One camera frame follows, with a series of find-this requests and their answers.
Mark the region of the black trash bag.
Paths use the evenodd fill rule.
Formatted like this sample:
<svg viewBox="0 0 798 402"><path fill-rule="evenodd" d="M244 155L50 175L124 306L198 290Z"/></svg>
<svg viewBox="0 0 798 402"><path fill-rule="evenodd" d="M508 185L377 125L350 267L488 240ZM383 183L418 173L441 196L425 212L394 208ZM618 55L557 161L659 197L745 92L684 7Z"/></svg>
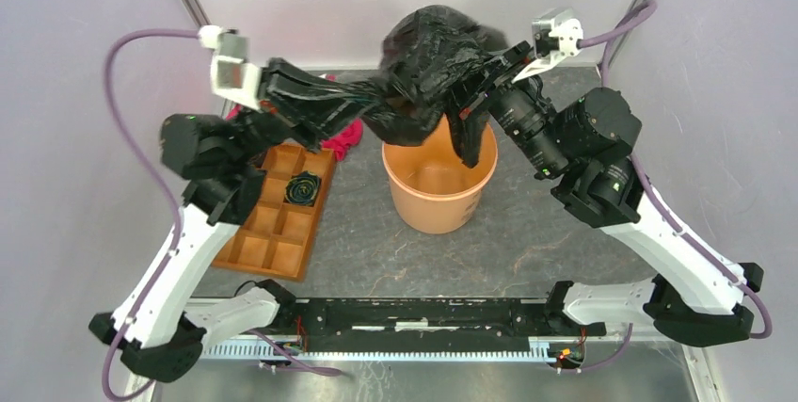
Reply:
<svg viewBox="0 0 798 402"><path fill-rule="evenodd" d="M487 116L460 118L475 92L466 82L507 46L502 31L455 8L415 10L382 41L378 71L365 81L376 99L363 122L386 144L418 147L446 120L455 155L475 167Z"/></svg>

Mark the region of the orange trash bin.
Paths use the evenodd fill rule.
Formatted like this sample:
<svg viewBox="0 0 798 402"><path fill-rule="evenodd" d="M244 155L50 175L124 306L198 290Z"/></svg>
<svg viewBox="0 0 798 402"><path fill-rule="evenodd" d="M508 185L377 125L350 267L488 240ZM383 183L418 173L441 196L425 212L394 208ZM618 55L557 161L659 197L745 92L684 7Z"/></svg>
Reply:
<svg viewBox="0 0 798 402"><path fill-rule="evenodd" d="M455 154L448 121L422 145L384 143L382 161L393 205L400 218L422 233L451 233L472 217L498 163L498 145L488 125L481 135L478 163L466 167Z"/></svg>

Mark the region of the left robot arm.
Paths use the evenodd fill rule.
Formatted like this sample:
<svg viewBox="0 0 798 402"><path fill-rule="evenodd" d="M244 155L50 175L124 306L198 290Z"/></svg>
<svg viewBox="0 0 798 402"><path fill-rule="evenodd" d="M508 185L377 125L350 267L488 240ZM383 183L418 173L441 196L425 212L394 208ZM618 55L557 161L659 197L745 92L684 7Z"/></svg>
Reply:
<svg viewBox="0 0 798 402"><path fill-rule="evenodd" d="M217 254L258 205L267 173L254 158L285 141L318 151L364 111L364 89L275 59L246 65L242 85L223 95L241 105L233 118L177 113L160 130L162 164L186 181L171 199L174 224L131 295L95 314L90 332L133 374L168 383L201 354L242 333L286 334L304 344L295 297L275 281L205 308L187 307Z"/></svg>

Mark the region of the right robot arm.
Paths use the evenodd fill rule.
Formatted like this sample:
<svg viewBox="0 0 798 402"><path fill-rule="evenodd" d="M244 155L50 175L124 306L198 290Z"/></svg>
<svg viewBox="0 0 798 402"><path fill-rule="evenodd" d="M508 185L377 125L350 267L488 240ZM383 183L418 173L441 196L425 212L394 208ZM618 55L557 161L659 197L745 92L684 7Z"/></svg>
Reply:
<svg viewBox="0 0 798 402"><path fill-rule="evenodd" d="M458 78L449 93L455 150L472 163L478 121L493 119L535 169L552 196L580 222L632 249L656 272L648 280L586 285L557 282L543 310L546 327L622 323L650 326L687 346L752 339L754 299L764 272L713 250L662 200L632 153L642 128L617 90L592 88L564 109L523 77L530 46L521 43Z"/></svg>

